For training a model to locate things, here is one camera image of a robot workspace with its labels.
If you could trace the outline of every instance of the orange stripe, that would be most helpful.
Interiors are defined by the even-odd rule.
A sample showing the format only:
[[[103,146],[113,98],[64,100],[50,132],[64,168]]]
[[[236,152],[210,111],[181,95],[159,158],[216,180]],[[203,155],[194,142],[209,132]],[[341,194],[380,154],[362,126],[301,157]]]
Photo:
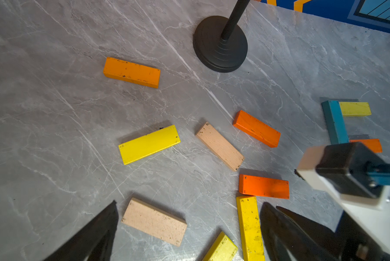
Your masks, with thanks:
[[[241,174],[238,190],[241,194],[289,199],[289,181]]]
[[[276,6],[276,0],[268,0],[268,4]]]
[[[293,3],[293,9],[302,13],[303,4],[308,3],[309,1],[311,0],[297,0]]]
[[[361,142],[374,153],[382,152],[382,145],[379,139],[351,139],[350,142]]]

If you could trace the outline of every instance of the gray marble surface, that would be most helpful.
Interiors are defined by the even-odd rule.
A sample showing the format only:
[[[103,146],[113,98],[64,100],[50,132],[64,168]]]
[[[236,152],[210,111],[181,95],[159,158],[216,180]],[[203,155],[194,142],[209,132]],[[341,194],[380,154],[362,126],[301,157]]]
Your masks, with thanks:
[[[206,68],[197,24],[235,0],[0,0],[0,260],[38,261],[113,200],[135,196],[187,221],[178,248],[122,223],[112,260],[199,260],[223,230],[239,247],[238,175],[290,182],[261,197],[334,229],[340,207],[296,175],[328,144],[322,97],[369,102],[350,135],[380,138],[390,162],[390,34],[251,1],[236,71]],[[106,57],[161,69],[152,89],[106,78]],[[243,109],[282,133],[270,149],[232,127]],[[229,170],[195,136],[209,121],[246,157]],[[118,145],[176,125],[181,143],[124,166]]]

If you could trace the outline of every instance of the unpainted wooden block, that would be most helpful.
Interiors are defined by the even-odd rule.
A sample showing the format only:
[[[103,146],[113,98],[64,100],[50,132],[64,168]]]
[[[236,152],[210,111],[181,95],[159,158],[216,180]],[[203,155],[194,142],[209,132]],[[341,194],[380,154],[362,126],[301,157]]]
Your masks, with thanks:
[[[183,219],[136,198],[131,199],[121,222],[175,246],[182,243],[187,227]]]
[[[237,112],[233,126],[271,148],[277,147],[281,138],[280,132],[242,110]]]
[[[210,123],[206,122],[195,134],[232,171],[237,171],[244,156],[234,148]]]
[[[159,69],[130,63],[112,57],[106,58],[104,75],[108,78],[128,81],[152,88],[158,88],[160,81]]]
[[[237,251],[238,247],[221,232],[203,261],[231,261]]]
[[[245,195],[289,199],[289,181],[241,174],[239,192]]]

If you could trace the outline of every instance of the orange wooden block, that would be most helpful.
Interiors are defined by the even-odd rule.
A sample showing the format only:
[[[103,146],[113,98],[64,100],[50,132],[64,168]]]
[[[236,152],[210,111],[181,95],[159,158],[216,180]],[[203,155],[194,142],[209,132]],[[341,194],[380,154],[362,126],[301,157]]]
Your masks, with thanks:
[[[255,139],[260,140],[271,148],[279,144],[281,133],[264,124],[247,112],[239,111],[235,116],[233,126],[244,131]]]
[[[382,152],[382,145],[380,144],[379,139],[351,139],[350,142],[361,142],[374,153]]]
[[[289,199],[289,181],[240,174],[238,191],[245,195]]]
[[[112,57],[106,58],[104,75],[108,78],[128,81],[156,89],[159,87],[160,81],[159,69],[134,64]]]

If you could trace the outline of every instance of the black pole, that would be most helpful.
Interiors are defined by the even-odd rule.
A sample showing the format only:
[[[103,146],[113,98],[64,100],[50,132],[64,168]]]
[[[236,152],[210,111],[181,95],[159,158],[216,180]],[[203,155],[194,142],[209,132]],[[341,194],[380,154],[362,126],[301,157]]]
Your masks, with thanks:
[[[228,22],[224,27],[223,33],[221,34],[221,39],[227,41],[229,36],[234,31],[235,26],[238,23],[238,20],[243,15],[244,10],[246,9],[250,0],[237,0],[233,12],[229,16]]]
[[[211,70],[229,73],[243,64],[247,55],[246,36],[237,25],[250,0],[237,0],[229,18],[210,16],[198,24],[193,36],[194,51]]]

